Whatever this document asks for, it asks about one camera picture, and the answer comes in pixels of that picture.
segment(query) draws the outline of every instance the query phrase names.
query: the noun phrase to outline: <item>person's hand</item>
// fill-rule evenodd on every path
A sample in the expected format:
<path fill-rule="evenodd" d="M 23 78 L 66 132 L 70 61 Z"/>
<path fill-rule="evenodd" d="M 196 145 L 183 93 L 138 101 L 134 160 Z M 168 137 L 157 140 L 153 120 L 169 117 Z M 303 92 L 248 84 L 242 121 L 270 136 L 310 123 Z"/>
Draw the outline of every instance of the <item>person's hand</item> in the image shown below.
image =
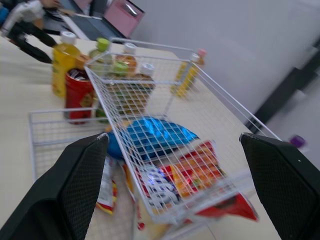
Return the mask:
<path fill-rule="evenodd" d="M 46 9 L 59 8 L 61 6 L 59 0 L 40 0 L 40 2 Z"/>

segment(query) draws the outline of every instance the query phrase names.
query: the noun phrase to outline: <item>green bottle cap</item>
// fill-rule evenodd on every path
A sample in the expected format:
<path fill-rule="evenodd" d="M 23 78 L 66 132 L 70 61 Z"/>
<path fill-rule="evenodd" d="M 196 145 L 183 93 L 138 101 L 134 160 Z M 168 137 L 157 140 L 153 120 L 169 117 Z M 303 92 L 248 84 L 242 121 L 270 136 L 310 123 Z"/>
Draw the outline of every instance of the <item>green bottle cap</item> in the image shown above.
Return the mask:
<path fill-rule="evenodd" d="M 123 61 L 116 61 L 113 66 L 113 71 L 116 75 L 124 77 L 128 73 L 128 64 Z"/>
<path fill-rule="evenodd" d="M 109 46 L 109 41 L 103 37 L 98 37 L 96 39 L 96 48 L 99 52 L 105 52 Z"/>

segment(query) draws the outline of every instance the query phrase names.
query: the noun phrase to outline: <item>snack bag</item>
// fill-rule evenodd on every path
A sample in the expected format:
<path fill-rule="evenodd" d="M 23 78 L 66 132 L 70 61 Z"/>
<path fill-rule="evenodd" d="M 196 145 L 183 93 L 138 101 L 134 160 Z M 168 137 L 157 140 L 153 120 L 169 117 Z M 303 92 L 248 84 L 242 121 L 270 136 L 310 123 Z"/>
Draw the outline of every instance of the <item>snack bag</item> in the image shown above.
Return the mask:
<path fill-rule="evenodd" d="M 134 221 L 133 240 L 157 240 L 168 230 L 170 224 L 154 223 L 141 198 L 137 200 Z"/>
<path fill-rule="evenodd" d="M 112 180 L 112 175 L 116 167 L 116 162 L 110 156 L 104 160 L 104 167 L 100 185 L 100 192 L 95 206 L 102 211 L 113 214 L 117 200 L 117 186 Z"/>
<path fill-rule="evenodd" d="M 219 167 L 214 141 L 206 141 L 194 151 L 181 156 L 173 165 L 157 167 L 145 164 L 136 168 L 144 194 L 154 207 L 154 213 L 169 209 L 183 199 L 204 188 L 209 188 L 226 174 Z M 217 205 L 208 207 L 189 217 L 186 223 L 206 218 L 220 218 L 226 214 L 257 220 L 258 215 L 240 193 Z"/>
<path fill-rule="evenodd" d="M 170 154 L 179 146 L 188 144 L 198 138 L 197 135 L 181 125 L 149 116 L 141 117 L 128 126 L 127 124 L 126 121 L 123 126 L 126 127 L 128 133 L 121 132 L 120 138 L 125 142 L 131 142 L 130 140 L 132 140 L 142 160 L 150 160 L 157 156 Z M 107 153 L 114 158 L 123 159 L 116 137 L 110 131 L 108 135 L 109 147 Z"/>
<path fill-rule="evenodd" d="M 225 175 L 219 167 L 215 146 L 214 141 L 206 141 L 194 151 L 181 156 L 179 163 L 170 166 L 181 197 L 207 189 Z"/>
<path fill-rule="evenodd" d="M 135 202 L 136 201 L 136 197 L 135 197 L 135 184 L 134 181 L 132 179 L 131 173 L 129 171 L 129 168 L 127 166 L 127 164 L 124 162 L 123 164 L 120 164 L 120 167 L 123 171 L 123 174 L 125 176 L 125 184 L 126 187 L 132 197 L 132 200 Z"/>

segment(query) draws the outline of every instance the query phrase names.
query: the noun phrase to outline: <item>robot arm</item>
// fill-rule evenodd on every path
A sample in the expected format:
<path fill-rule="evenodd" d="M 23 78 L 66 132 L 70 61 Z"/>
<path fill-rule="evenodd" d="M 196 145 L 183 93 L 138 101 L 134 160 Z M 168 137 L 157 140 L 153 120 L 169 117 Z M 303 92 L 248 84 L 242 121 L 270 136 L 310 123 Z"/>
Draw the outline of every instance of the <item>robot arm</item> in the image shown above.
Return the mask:
<path fill-rule="evenodd" d="M 56 41 L 43 30 L 33 25 L 33 21 L 42 18 L 45 14 L 39 0 L 18 3 L 10 6 L 11 11 L 1 28 L 1 35 L 10 39 L 23 52 L 43 63 L 51 63 L 51 58 L 42 50 L 30 45 L 26 34 L 34 35 L 49 47 L 56 45 Z"/>
<path fill-rule="evenodd" d="M 45 11 L 39 0 L 19 3 L 15 8 L 12 9 L 9 16 L 5 20 L 1 28 L 1 36 L 7 37 L 16 23 L 20 23 L 21 21 L 30 23 L 36 19 L 42 18 L 44 14 Z"/>

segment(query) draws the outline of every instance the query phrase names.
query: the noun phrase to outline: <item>white bottle cap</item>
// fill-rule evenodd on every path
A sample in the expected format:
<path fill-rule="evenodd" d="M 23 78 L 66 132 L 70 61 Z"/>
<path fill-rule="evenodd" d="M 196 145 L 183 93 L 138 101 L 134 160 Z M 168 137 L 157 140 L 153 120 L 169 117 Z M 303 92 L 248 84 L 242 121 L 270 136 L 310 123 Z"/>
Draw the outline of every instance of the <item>white bottle cap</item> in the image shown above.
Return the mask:
<path fill-rule="evenodd" d="M 124 51 L 126 54 L 134 55 L 134 54 L 136 53 L 136 49 L 137 49 L 137 46 L 136 46 L 136 45 L 127 42 L 126 44 L 124 44 L 124 49 L 123 49 L 123 51 Z"/>
<path fill-rule="evenodd" d="M 71 44 L 74 45 L 76 43 L 76 35 L 70 31 L 62 31 L 60 33 L 60 40 L 64 44 Z"/>
<path fill-rule="evenodd" d="M 192 53 L 191 56 L 190 56 L 190 60 L 191 60 L 192 62 L 195 62 L 195 63 L 198 62 L 199 58 L 200 58 L 199 55 L 196 54 L 196 53 Z"/>
<path fill-rule="evenodd" d="M 147 75 L 149 77 L 152 77 L 152 75 L 155 72 L 155 67 L 152 64 L 149 63 L 143 63 L 141 66 L 140 72 L 144 75 Z"/>

